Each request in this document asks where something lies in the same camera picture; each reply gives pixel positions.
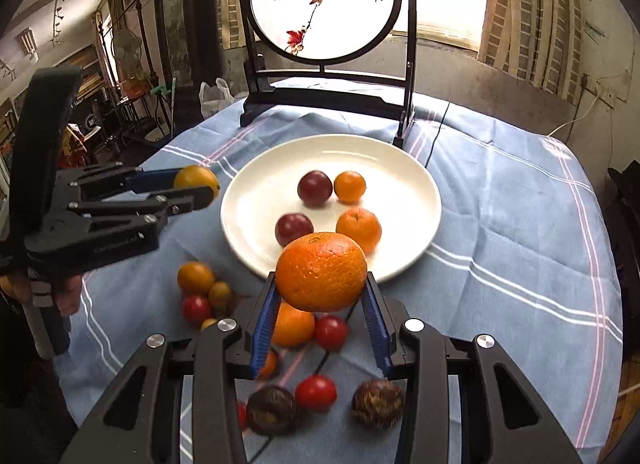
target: silver screw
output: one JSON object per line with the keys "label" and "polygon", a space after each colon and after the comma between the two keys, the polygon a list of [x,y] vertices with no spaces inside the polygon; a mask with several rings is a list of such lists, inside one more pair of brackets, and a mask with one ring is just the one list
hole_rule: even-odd
{"label": "silver screw", "polygon": [[481,334],[476,339],[476,343],[478,343],[478,345],[483,349],[490,349],[495,345],[495,339],[493,339],[489,334]]}
{"label": "silver screw", "polygon": [[221,319],[216,324],[218,325],[218,328],[222,330],[222,332],[228,332],[229,330],[233,330],[238,326],[238,323],[236,323],[236,320],[234,320],[233,318]]}
{"label": "silver screw", "polygon": [[420,332],[424,329],[424,323],[419,319],[411,318],[404,322],[404,328],[411,332]]}
{"label": "silver screw", "polygon": [[146,346],[153,348],[153,349],[157,349],[158,347],[161,347],[162,345],[164,345],[164,336],[162,334],[151,334],[147,339],[146,339]]}

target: circular black frame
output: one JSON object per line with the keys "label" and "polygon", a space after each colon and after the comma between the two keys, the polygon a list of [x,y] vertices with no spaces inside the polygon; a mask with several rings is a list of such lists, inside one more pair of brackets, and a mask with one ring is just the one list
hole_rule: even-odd
{"label": "circular black frame", "polygon": [[241,2],[242,2],[242,10],[244,11],[244,14],[249,20],[249,25],[251,25],[252,30],[254,30],[256,34],[258,34],[258,37],[261,39],[261,41],[263,41],[271,50],[273,50],[278,55],[286,59],[295,61],[296,63],[303,63],[305,65],[314,65],[314,66],[338,65],[340,63],[346,63],[348,61],[357,59],[363,56],[364,54],[366,54],[367,52],[371,52],[375,47],[377,47],[378,45],[380,45],[380,43],[382,43],[382,41],[386,36],[389,35],[389,33],[394,27],[394,24],[398,20],[398,16],[400,14],[400,8],[402,6],[402,0],[394,0],[393,5],[391,6],[391,12],[389,14],[388,20],[386,21],[386,24],[384,25],[384,27],[382,27],[382,30],[380,31],[380,33],[378,33],[378,35],[375,36],[364,47],[361,47],[360,49],[356,50],[355,52],[351,52],[350,54],[340,56],[339,58],[329,58],[329,59],[318,60],[318,59],[310,59],[310,58],[301,58],[300,56],[295,56],[278,47],[275,43],[273,43],[270,39],[268,39],[268,37],[264,34],[262,29],[260,29],[260,25],[258,25],[258,22],[254,16],[251,0],[241,0]]}

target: wooden floor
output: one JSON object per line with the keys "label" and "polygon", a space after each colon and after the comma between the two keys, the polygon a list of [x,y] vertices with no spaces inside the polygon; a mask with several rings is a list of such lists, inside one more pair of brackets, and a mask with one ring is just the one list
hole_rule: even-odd
{"label": "wooden floor", "polygon": [[[626,390],[638,383],[640,383],[640,352],[633,355],[633,357],[622,365],[620,391]],[[640,410],[640,389],[618,398],[616,411],[613,414],[613,421],[611,422],[609,437],[605,447],[600,453],[600,460],[606,457],[609,451],[611,451],[638,410]]]}

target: hand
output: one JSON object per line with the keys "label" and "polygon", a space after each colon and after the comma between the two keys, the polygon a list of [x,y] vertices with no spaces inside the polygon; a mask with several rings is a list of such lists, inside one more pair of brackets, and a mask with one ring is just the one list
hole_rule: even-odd
{"label": "hand", "polygon": [[[8,279],[0,281],[2,290],[8,296],[21,302],[31,298],[31,282],[23,272],[14,272]],[[80,293],[82,291],[82,276],[72,276],[65,280],[62,290],[56,289],[54,301],[63,317],[71,316],[80,308]]]}

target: red fruit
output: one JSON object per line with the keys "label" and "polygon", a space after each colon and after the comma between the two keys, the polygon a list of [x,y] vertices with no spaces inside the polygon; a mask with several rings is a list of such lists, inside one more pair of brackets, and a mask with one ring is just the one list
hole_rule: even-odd
{"label": "red fruit", "polygon": [[348,333],[347,323],[337,316],[324,316],[316,321],[316,342],[328,352],[339,352]]}
{"label": "red fruit", "polygon": [[334,381],[311,376],[296,387],[296,402],[308,410],[327,410],[338,398]]}
{"label": "red fruit", "polygon": [[319,208],[333,192],[334,184],[321,171],[309,171],[298,182],[298,196],[309,208]]}
{"label": "red fruit", "polygon": [[240,431],[246,430],[246,406],[244,402],[238,402],[238,422],[240,424]]}
{"label": "red fruit", "polygon": [[200,328],[202,322],[211,317],[209,300],[200,294],[188,296],[182,302],[182,315],[194,327]]}
{"label": "red fruit", "polygon": [[276,222],[276,240],[285,247],[288,243],[297,240],[314,231],[314,225],[306,215],[302,213],[287,213]]}

